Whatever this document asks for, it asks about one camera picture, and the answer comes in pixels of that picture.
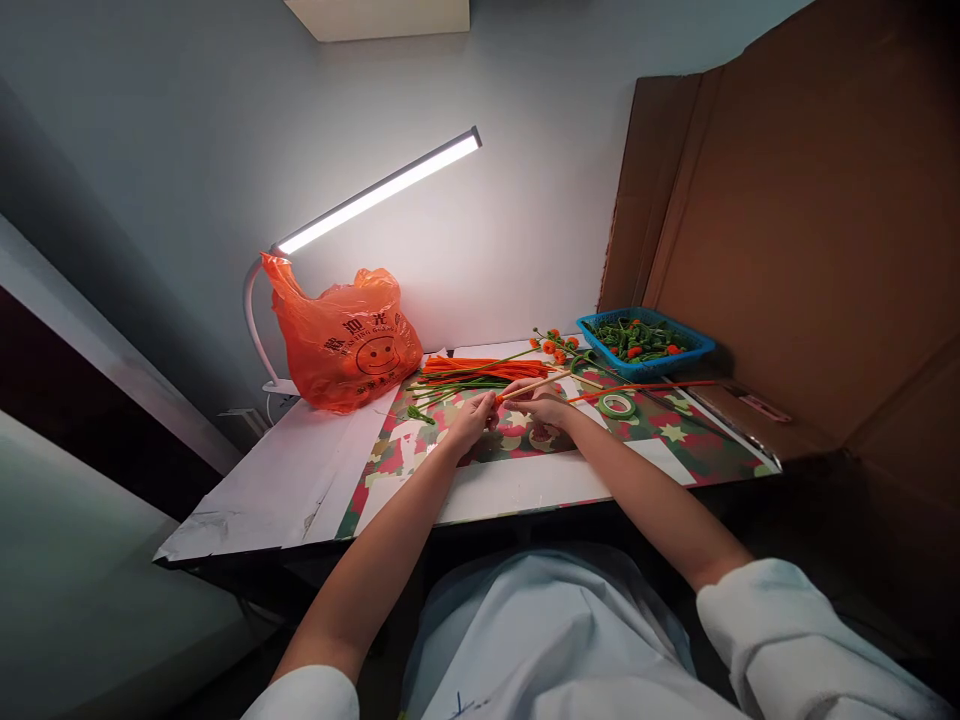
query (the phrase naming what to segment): orange plastic bag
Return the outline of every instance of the orange plastic bag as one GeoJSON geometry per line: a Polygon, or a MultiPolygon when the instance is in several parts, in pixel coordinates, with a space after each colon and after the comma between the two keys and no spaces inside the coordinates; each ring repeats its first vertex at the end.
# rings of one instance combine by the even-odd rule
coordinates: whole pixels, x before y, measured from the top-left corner
{"type": "Polygon", "coordinates": [[[400,285],[386,270],[360,270],[353,285],[309,298],[289,260],[262,256],[290,376],[311,405],[353,412],[420,366],[420,338],[400,312],[400,285]]]}

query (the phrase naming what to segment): lamp arm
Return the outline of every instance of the lamp arm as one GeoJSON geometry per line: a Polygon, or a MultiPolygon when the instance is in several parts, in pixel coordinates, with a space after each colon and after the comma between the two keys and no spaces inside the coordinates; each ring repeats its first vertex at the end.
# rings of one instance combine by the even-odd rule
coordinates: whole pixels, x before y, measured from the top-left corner
{"type": "Polygon", "coordinates": [[[243,312],[247,316],[247,329],[250,330],[253,346],[257,349],[257,354],[260,355],[263,366],[270,374],[270,379],[273,380],[274,385],[279,385],[280,378],[277,377],[277,371],[273,369],[273,365],[270,364],[270,358],[267,357],[267,353],[263,349],[263,343],[260,342],[260,334],[257,332],[257,323],[253,319],[253,283],[257,279],[257,273],[260,272],[262,265],[263,261],[257,258],[256,262],[250,266],[250,270],[247,272],[247,277],[243,282],[243,312]]]}

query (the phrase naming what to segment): roll of tape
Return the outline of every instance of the roll of tape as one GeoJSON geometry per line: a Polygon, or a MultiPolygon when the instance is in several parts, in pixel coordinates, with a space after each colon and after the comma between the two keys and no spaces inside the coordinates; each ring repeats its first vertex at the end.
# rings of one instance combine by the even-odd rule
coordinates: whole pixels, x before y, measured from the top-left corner
{"type": "Polygon", "coordinates": [[[617,395],[614,393],[611,395],[604,395],[602,398],[600,398],[600,412],[609,418],[613,418],[614,420],[626,420],[636,411],[637,406],[634,405],[633,400],[628,398],[626,395],[617,395]],[[618,405],[626,409],[618,410],[618,405]]]}

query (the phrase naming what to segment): blue plastic basket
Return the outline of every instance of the blue plastic basket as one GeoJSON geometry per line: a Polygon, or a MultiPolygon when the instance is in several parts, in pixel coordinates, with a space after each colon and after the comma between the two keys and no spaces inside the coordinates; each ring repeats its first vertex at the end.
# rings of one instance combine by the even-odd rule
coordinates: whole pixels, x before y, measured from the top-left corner
{"type": "Polygon", "coordinates": [[[632,382],[640,382],[652,377],[659,377],[671,372],[676,372],[681,368],[696,364],[700,358],[708,352],[716,349],[717,344],[706,335],[691,330],[688,327],[676,323],[665,315],[661,315],[655,310],[647,308],[624,308],[623,310],[611,310],[610,312],[600,313],[599,315],[587,315],[577,320],[577,326],[583,331],[587,343],[593,348],[603,361],[618,375],[622,375],[632,382]],[[673,330],[687,348],[687,352],[680,355],[669,355],[658,360],[650,360],[640,364],[630,364],[623,362],[610,352],[607,347],[594,337],[593,333],[587,330],[584,323],[590,323],[597,327],[602,322],[616,322],[620,318],[626,320],[639,320],[647,325],[653,325],[661,320],[666,322],[666,326],[673,330]]]}

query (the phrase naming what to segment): lamp base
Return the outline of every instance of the lamp base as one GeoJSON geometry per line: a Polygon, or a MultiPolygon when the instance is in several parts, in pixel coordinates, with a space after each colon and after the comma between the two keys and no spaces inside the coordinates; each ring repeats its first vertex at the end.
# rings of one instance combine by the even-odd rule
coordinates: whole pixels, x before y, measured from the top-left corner
{"type": "Polygon", "coordinates": [[[263,391],[280,393],[281,395],[296,395],[297,397],[300,397],[300,391],[297,390],[297,386],[293,384],[293,380],[277,380],[276,382],[271,380],[270,382],[263,384],[263,391]]]}

